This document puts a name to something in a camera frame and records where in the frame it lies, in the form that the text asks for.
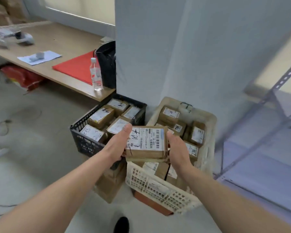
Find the hand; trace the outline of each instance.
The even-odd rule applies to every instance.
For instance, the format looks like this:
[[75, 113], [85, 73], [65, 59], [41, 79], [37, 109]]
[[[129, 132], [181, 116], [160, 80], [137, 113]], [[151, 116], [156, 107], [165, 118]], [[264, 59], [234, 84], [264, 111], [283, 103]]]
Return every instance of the hand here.
[[170, 143], [170, 162], [176, 173], [182, 175], [184, 170], [193, 166], [190, 162], [187, 147], [180, 137], [173, 135], [169, 131], [167, 132], [167, 138]]
[[114, 135], [102, 149], [110, 157], [111, 165], [121, 160], [121, 155], [126, 147], [129, 134], [132, 131], [132, 125], [126, 124], [122, 131]]

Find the water bottle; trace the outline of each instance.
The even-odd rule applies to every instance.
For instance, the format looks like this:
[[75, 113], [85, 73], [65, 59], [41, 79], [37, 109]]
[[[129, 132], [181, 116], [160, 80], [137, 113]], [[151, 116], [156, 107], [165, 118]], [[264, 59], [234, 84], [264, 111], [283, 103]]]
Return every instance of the water bottle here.
[[102, 89], [102, 78], [101, 78], [101, 71], [100, 66], [97, 63], [96, 58], [91, 58], [91, 66], [90, 71], [92, 75], [92, 84], [95, 91], [100, 91]]

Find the black bag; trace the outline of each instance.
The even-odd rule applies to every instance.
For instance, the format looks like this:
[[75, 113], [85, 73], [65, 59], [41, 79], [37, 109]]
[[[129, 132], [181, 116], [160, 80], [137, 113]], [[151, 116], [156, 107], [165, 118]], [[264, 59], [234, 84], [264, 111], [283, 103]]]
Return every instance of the black bag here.
[[102, 85], [116, 89], [115, 41], [99, 47], [96, 55], [101, 69]]

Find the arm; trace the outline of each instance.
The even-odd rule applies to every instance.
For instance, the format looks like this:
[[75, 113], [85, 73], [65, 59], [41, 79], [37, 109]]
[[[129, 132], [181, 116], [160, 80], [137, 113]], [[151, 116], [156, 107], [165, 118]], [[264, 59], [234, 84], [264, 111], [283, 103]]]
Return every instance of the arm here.
[[120, 159], [131, 130], [126, 125], [101, 152], [0, 218], [0, 233], [65, 232], [98, 178]]
[[167, 133], [170, 161], [223, 233], [285, 232], [291, 226], [193, 167], [185, 143]]

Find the window frame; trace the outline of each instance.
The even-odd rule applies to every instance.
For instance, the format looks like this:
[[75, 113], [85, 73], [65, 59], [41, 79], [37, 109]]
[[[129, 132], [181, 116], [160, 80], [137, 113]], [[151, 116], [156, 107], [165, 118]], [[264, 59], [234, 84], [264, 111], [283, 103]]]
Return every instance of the window frame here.
[[53, 22], [115, 39], [115, 25], [47, 7], [44, 0], [23, 0], [28, 13]]

